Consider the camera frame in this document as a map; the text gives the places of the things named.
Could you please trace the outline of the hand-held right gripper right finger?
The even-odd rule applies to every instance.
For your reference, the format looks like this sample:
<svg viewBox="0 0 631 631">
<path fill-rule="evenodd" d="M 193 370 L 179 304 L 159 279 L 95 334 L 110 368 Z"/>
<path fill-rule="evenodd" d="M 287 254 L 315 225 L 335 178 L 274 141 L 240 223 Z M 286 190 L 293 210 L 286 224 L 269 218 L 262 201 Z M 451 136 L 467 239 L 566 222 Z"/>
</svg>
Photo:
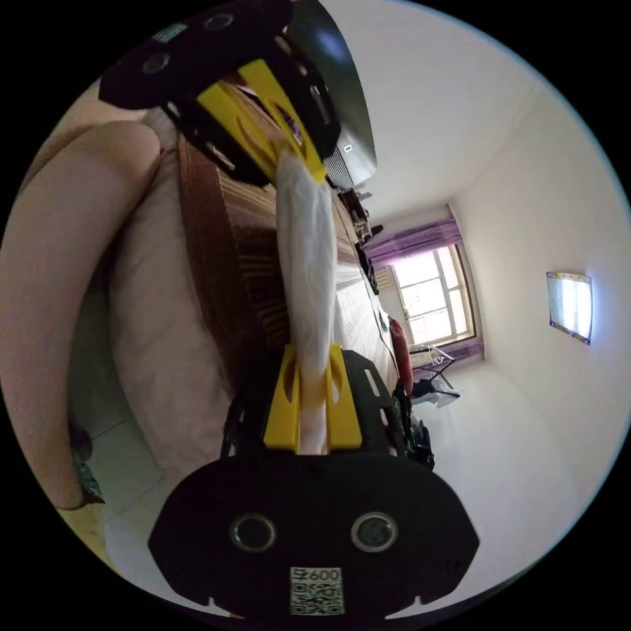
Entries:
<svg viewBox="0 0 631 631">
<path fill-rule="evenodd" d="M 327 450 L 343 452 L 359 450 L 362 433 L 342 348 L 329 347 L 326 371 Z"/>
</svg>

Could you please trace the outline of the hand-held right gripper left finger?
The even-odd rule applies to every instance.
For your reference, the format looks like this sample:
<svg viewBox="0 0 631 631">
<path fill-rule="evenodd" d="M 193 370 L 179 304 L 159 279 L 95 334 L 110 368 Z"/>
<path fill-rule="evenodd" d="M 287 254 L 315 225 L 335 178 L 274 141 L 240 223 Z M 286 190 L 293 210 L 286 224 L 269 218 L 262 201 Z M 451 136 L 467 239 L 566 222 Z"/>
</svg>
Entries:
<svg viewBox="0 0 631 631">
<path fill-rule="evenodd" d="M 286 345 L 269 408 L 264 444 L 297 450 L 300 442 L 300 370 L 293 345 Z"/>
</svg>

